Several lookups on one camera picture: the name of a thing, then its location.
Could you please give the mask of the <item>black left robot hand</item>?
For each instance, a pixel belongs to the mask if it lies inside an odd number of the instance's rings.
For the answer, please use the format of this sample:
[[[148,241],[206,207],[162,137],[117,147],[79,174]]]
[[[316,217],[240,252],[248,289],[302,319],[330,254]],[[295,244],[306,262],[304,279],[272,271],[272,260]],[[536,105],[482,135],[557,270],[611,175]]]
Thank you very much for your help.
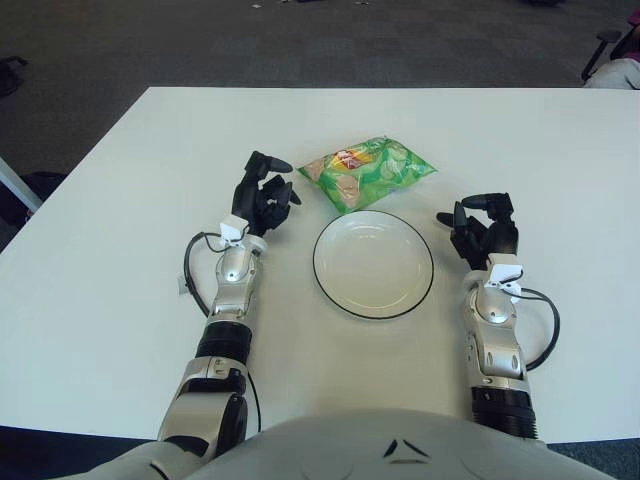
[[[231,209],[233,215],[248,222],[248,234],[263,237],[288,218],[292,205],[301,204],[292,182],[281,176],[292,171],[293,167],[281,159],[258,151],[251,154]]]

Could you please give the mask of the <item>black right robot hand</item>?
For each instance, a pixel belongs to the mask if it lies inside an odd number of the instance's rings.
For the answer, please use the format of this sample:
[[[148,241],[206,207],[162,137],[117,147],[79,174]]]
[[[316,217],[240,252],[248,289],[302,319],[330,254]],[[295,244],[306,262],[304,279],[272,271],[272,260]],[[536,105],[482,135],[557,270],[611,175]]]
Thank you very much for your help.
[[[485,226],[467,209],[482,210],[491,220]],[[438,212],[436,219],[450,229],[450,241],[472,270],[487,270],[490,254],[517,254],[519,232],[511,215],[508,193],[476,194],[456,201],[452,213]]]

